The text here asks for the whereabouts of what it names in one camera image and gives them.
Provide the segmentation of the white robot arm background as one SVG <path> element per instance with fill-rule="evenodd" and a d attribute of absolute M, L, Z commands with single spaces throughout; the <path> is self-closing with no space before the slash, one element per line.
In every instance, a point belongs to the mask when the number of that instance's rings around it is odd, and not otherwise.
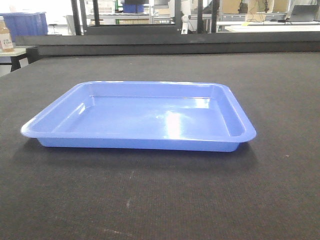
<path fill-rule="evenodd" d="M 189 30 L 189 21 L 191 18 L 191 0 L 182 0 L 180 3 L 180 11 L 181 11 L 181 20 L 182 20 L 182 28 L 181 34 L 187 35 Z"/>

